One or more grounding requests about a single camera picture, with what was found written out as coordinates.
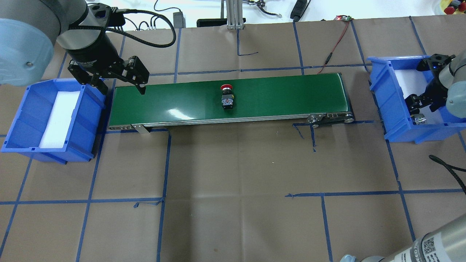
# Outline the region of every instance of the robotic arm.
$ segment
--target robotic arm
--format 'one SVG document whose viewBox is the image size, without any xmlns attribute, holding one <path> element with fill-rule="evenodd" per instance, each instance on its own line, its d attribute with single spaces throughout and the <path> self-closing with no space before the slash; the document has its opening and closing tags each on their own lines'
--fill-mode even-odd
<svg viewBox="0 0 466 262">
<path fill-rule="evenodd" d="M 419 114 L 419 109 L 426 106 L 432 112 L 446 106 L 452 115 L 466 118 L 466 50 L 458 57 L 434 54 L 423 59 L 417 70 L 430 70 L 434 79 L 423 94 L 405 99 L 411 114 Z"/>
<path fill-rule="evenodd" d="M 105 31 L 160 48 L 169 47 L 176 40 L 170 21 L 150 11 L 104 4 L 88 6 L 85 0 L 0 0 L 0 6 L 0 84 L 24 86 L 38 82 L 57 42 L 72 57 L 68 70 L 79 83 L 89 83 L 106 94 L 108 87 L 101 77 L 118 78 L 135 85 L 143 95 L 149 71 L 137 56 L 121 59 Z M 125 24 L 123 15 L 129 13 L 160 17 L 169 24 L 172 41 L 153 44 L 110 28 Z"/>
</svg>

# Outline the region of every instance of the metal bracket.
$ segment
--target metal bracket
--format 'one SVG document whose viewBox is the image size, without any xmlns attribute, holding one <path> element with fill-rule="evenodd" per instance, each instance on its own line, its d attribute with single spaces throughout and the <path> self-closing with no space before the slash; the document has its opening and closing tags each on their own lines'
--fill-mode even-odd
<svg viewBox="0 0 466 262">
<path fill-rule="evenodd" d="M 244 28 L 242 0 L 226 0 L 226 28 Z"/>
<path fill-rule="evenodd" d="M 354 121 L 352 112 L 337 112 L 337 113 L 320 113 L 312 114 L 308 117 L 308 122 L 312 127 L 316 128 L 320 125 L 330 124 L 348 124 Z"/>
<path fill-rule="evenodd" d="M 142 124 L 132 124 L 133 128 L 140 134 L 149 134 L 149 130 L 145 128 Z"/>
<path fill-rule="evenodd" d="M 220 8 L 221 8 L 220 18 L 224 19 L 225 18 L 225 11 L 224 11 L 224 9 L 225 9 L 225 0 L 220 0 Z"/>
</svg>

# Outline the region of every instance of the conveyor belt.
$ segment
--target conveyor belt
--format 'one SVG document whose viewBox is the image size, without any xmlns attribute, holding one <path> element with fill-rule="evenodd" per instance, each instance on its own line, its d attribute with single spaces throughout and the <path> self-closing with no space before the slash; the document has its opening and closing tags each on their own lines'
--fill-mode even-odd
<svg viewBox="0 0 466 262">
<path fill-rule="evenodd" d="M 220 86 L 229 83 L 234 108 L 223 110 Z M 228 123 L 352 114 L 340 74 L 284 76 L 118 87 L 110 129 L 182 124 Z"/>
</svg>

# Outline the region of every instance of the black cable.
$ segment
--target black cable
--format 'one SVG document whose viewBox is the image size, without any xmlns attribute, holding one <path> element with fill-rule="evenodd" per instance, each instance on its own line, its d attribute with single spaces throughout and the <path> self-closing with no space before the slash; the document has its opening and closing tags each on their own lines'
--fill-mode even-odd
<svg viewBox="0 0 466 262">
<path fill-rule="evenodd" d="M 311 3 L 311 0 L 309 0 L 308 4 L 307 4 L 306 7 L 304 8 L 304 11 L 302 12 L 302 16 L 304 16 L 304 13 L 305 13 L 306 10 L 308 9 L 308 6 L 309 6 L 310 3 Z"/>
<path fill-rule="evenodd" d="M 125 19 L 128 20 L 128 21 L 130 21 L 130 22 L 134 25 L 134 27 L 136 27 L 136 30 L 138 30 L 137 25 L 136 25 L 136 23 L 133 22 L 133 20 L 131 20 L 131 19 L 129 19 L 129 18 L 126 18 L 126 17 L 125 17 Z"/>
<path fill-rule="evenodd" d="M 144 45 L 148 45 L 148 46 L 151 46 L 151 47 L 157 47 L 157 48 L 167 48 L 167 47 L 172 46 L 176 42 L 175 28 L 173 27 L 173 24 L 170 22 L 170 20 L 168 20 L 168 18 L 166 18 L 165 16 L 163 16 L 161 14 L 158 14 L 158 13 L 155 13 L 155 12 L 152 12 L 152 11 L 137 10 L 137 9 L 124 9 L 124 11 L 122 11 L 121 13 L 123 13 L 123 14 L 144 13 L 144 14 L 155 15 L 155 16 L 159 17 L 160 19 L 164 20 L 165 22 L 167 22 L 167 24 L 170 26 L 171 33 L 173 34 L 173 39 L 168 44 L 154 44 L 154 43 L 151 43 L 151 42 L 147 42 L 146 40 L 142 40 L 139 37 L 136 37 L 136 36 L 134 36 L 132 34 L 126 33 L 124 31 L 115 30 L 113 28 L 98 27 L 98 26 L 75 26 L 75 27 L 70 27 L 69 30 L 101 30 L 101 31 L 104 30 L 104 31 L 110 31 L 110 32 L 122 34 L 122 35 L 124 35 L 126 37 L 129 37 L 129 38 L 131 38 L 133 40 L 136 40 L 137 42 L 142 43 Z"/>
<path fill-rule="evenodd" d="M 434 155 L 429 155 L 429 158 L 436 162 L 436 163 L 439 163 L 441 165 L 443 165 L 447 170 L 448 172 L 450 172 L 450 174 L 452 174 L 452 176 L 456 179 L 456 181 L 458 182 L 459 186 L 461 187 L 461 189 L 463 189 L 463 192 L 464 194 L 466 194 L 466 186 L 465 184 L 463 183 L 463 181 L 461 180 L 461 178 L 459 178 L 459 176 L 455 173 L 455 171 L 453 171 L 453 169 L 456 169 L 458 171 L 462 171 L 462 172 L 466 172 L 466 169 L 463 169 L 463 168 L 459 168 L 459 167 L 455 167 L 455 166 L 452 166 L 452 165 L 449 165 L 447 163 L 445 163 L 443 160 L 441 160 L 440 158 L 434 156 Z"/>
<path fill-rule="evenodd" d="M 145 24 L 147 25 L 147 28 L 151 28 L 151 27 L 149 26 L 149 24 L 148 24 L 146 21 L 142 21 L 142 22 L 139 24 L 139 30 L 141 30 L 141 25 L 142 25 L 143 23 L 145 23 Z"/>
<path fill-rule="evenodd" d="M 258 7 L 259 10 L 261 10 L 264 14 L 268 14 L 268 15 L 274 15 L 278 18 L 281 18 L 281 14 L 275 14 L 275 13 L 271 13 L 271 12 L 267 12 L 263 7 Z"/>
<path fill-rule="evenodd" d="M 181 12 L 181 9 L 179 9 L 178 7 L 169 7 L 169 8 L 165 8 L 165 9 L 162 9 L 162 10 L 157 10 L 155 9 L 155 5 L 157 4 L 158 0 L 155 1 L 155 4 L 154 4 L 154 11 L 156 12 L 162 12 L 162 11 L 167 11 L 167 10 L 170 10 L 170 9 L 178 9 L 179 12 Z"/>
<path fill-rule="evenodd" d="M 156 26 L 155 26 L 155 21 L 157 21 L 157 19 L 159 19 L 159 18 L 160 18 L 160 17 L 152 16 L 152 17 L 151 17 L 151 26 L 153 26 L 154 28 L 156 28 Z"/>
</svg>

